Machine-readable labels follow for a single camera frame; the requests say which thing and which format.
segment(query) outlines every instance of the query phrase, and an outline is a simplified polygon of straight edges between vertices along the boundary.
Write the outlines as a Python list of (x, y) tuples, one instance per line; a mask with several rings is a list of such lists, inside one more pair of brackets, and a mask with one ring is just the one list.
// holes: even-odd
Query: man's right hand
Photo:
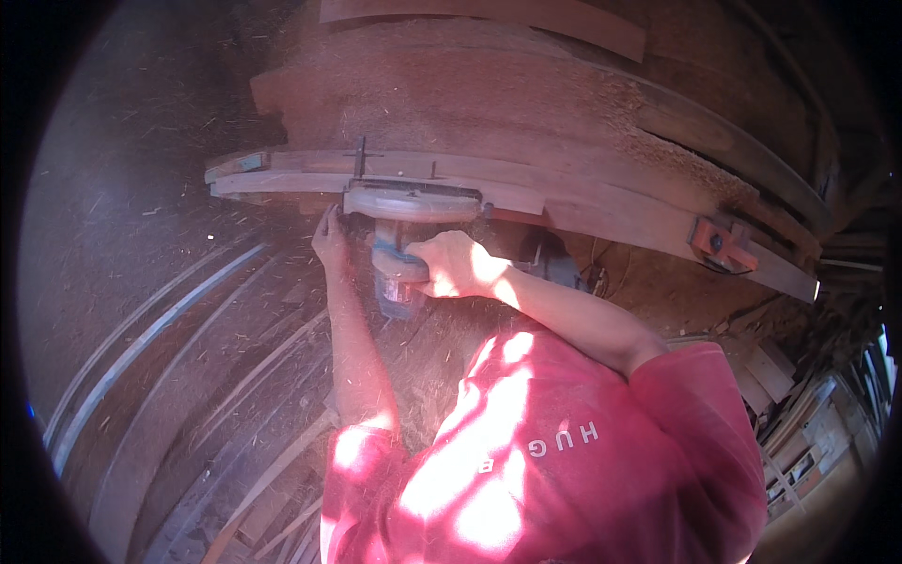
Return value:
[(429, 266), (429, 282), (419, 288), (433, 298), (494, 297), (495, 284), (511, 265), (491, 256), (463, 231), (443, 231), (404, 251)]

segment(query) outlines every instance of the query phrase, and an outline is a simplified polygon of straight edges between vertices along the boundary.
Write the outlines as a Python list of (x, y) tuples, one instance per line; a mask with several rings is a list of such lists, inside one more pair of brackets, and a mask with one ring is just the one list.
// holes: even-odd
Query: tool handle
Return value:
[(393, 280), (405, 283), (429, 282), (429, 265), (417, 256), (374, 248), (372, 259), (375, 269)]

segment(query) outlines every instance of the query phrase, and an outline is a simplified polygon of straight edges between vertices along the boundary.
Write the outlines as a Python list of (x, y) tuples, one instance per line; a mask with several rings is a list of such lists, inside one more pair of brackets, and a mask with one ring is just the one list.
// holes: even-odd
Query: pink shirt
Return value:
[(432, 447), (330, 443), (323, 562), (724, 562), (754, 548), (764, 478), (713, 343), (629, 383), (538, 324), (490, 339)]

